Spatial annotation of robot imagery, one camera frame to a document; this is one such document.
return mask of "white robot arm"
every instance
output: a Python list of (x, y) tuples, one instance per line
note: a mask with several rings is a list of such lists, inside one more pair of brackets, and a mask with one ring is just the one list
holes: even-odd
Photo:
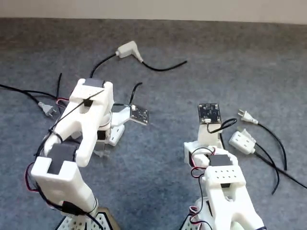
[[(31, 170), (41, 194), (52, 204), (60, 207), (64, 203), (74, 204), (95, 216), (98, 201), (83, 181), (79, 167), (88, 165), (97, 142), (116, 145), (126, 121), (146, 125), (149, 117), (147, 110), (135, 105), (112, 113), (113, 104), (112, 83), (96, 79), (78, 81), (61, 119), (47, 136), (43, 156), (36, 158)], [(77, 138), (80, 135), (79, 147), (65, 142), (70, 136)], [(73, 210), (61, 211), (75, 218)], [(81, 223), (85, 225), (86, 221), (84, 218)]]
[(202, 170), (199, 180), (207, 196), (196, 201), (181, 229), (195, 226), (202, 230), (265, 230), (248, 195), (237, 158), (224, 150), (219, 139), (222, 129), (208, 132), (221, 127), (218, 104), (201, 104), (200, 108), (198, 140), (184, 143), (184, 161), (193, 169)]

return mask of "white power outlet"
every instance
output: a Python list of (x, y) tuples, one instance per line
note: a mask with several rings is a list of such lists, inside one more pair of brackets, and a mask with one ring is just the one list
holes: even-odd
[(246, 155), (255, 152), (255, 142), (239, 131), (232, 135), (229, 140), (229, 144)]

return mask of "white wall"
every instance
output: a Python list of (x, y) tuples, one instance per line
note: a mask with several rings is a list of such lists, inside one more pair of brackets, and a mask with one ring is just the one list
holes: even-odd
[(307, 23), (307, 0), (0, 0), (0, 17)]

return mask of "circuit board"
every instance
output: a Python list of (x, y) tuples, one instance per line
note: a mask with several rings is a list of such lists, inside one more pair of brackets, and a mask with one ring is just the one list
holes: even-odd
[(147, 125), (149, 122), (149, 111), (138, 105), (132, 104), (130, 109), (131, 120), (142, 125)]
[(200, 119), (200, 124), (221, 123), (219, 104), (217, 103), (199, 104), (198, 116)]

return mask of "wire bundle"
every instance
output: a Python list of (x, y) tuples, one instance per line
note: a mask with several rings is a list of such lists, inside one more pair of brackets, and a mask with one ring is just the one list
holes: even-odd
[[(203, 172), (206, 170), (206, 168), (204, 168), (204, 167), (197, 167), (197, 166), (195, 165), (195, 163), (194, 163), (194, 160), (193, 160), (193, 155), (194, 155), (194, 154), (197, 154), (196, 151), (197, 151), (197, 150), (200, 150), (200, 149), (208, 150), (208, 151), (211, 153), (211, 155), (214, 155), (214, 154), (215, 154), (215, 148), (213, 148), (213, 150), (211, 150), (210, 148), (207, 148), (207, 147), (199, 147), (199, 148), (196, 148), (196, 149), (191, 153), (191, 155), (190, 155), (191, 160), (192, 160), (192, 162), (193, 162), (193, 168), (191, 169), (191, 176), (192, 176), (193, 178), (198, 179), (198, 183), (199, 183), (200, 190), (201, 190), (201, 207), (200, 207), (199, 209), (198, 209), (197, 206), (190, 206), (190, 207), (189, 207), (189, 210), (190, 210), (190, 212), (192, 213), (192, 215), (190, 216), (189, 220), (190, 220), (190, 223), (193, 224), (193, 225), (199, 224), (198, 230), (201, 229), (203, 223), (207, 224), (207, 225), (210, 227), (210, 229), (212, 230), (211, 225), (210, 225), (207, 221), (205, 221), (205, 220), (194, 221), (194, 220), (193, 220), (193, 219), (196, 218), (196, 216), (197, 216), (198, 214), (200, 214), (200, 212), (202, 211), (202, 208), (203, 208), (203, 193), (202, 193), (202, 188), (201, 188), (201, 178), (204, 176), (204, 173), (203, 173)], [(195, 174), (193, 173), (195, 170), (197, 170), (197, 171), (200, 170), (200, 171), (202, 171), (202, 173), (201, 173), (200, 175), (195, 175)]]

